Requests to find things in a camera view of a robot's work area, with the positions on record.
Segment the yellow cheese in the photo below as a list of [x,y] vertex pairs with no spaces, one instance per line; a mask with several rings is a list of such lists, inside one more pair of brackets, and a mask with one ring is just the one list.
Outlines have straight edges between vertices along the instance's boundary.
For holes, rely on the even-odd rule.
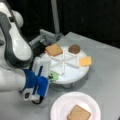
[[92,64],[91,57],[88,56],[88,57],[80,58],[79,64],[80,64],[80,66],[82,66],[82,67],[91,65],[91,64]]

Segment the white plate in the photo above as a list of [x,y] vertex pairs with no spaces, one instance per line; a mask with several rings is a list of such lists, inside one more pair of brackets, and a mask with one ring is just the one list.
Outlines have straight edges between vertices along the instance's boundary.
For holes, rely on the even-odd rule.
[[[64,52],[68,52],[68,47],[61,47],[62,50]],[[83,57],[86,57],[87,55],[81,50],[80,53],[78,53],[77,55],[77,59],[80,59],[80,58],[83,58]],[[49,56],[47,54],[45,54],[43,56],[44,58],[48,59]],[[62,54],[58,55],[55,57],[55,59],[61,59],[62,58]],[[67,61],[67,63],[69,64],[70,63],[73,63],[75,64],[74,62],[75,61]],[[89,66],[86,66],[86,67],[78,67],[77,69],[75,69],[74,67],[70,67],[68,64],[65,65],[65,69],[64,69],[64,75],[59,75],[59,79],[57,81],[55,81],[55,84],[70,84],[70,83],[74,83],[80,79],[82,79],[88,72],[89,70]],[[62,67],[61,66],[57,66],[56,68],[56,71],[60,71],[61,72],[61,69]]]
[[81,92],[70,92],[59,97],[52,106],[51,120],[67,120],[67,115],[76,104],[91,113],[89,120],[101,120],[98,104],[93,98]]

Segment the brown cookie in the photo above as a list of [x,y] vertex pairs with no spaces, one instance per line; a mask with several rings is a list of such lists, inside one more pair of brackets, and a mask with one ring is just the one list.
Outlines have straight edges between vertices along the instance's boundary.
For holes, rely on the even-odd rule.
[[68,51],[73,54],[78,54],[80,52],[80,46],[79,45],[72,45],[69,47]]

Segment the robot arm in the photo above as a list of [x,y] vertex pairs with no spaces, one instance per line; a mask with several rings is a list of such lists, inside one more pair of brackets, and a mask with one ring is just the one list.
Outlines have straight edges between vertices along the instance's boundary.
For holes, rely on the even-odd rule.
[[25,101],[41,102],[49,87],[50,60],[36,58],[32,71],[25,69],[33,52],[5,0],[0,0],[0,41],[0,92],[18,90]]
[[22,36],[13,12],[5,0],[0,0],[0,27],[4,38],[4,45],[0,47],[2,67],[29,66],[33,59],[31,47]]

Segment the table surface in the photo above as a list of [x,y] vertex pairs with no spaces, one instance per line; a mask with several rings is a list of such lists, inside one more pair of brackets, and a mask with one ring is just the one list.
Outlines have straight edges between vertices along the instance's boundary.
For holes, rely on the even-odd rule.
[[[102,119],[118,120],[120,116],[120,50],[89,38],[68,33],[58,42],[61,46],[78,44],[92,57],[86,83],[74,89],[86,93],[98,103]],[[49,89],[47,97],[39,106],[24,102],[16,92],[0,93],[0,120],[50,120],[50,110],[55,100],[68,92],[60,88]]]

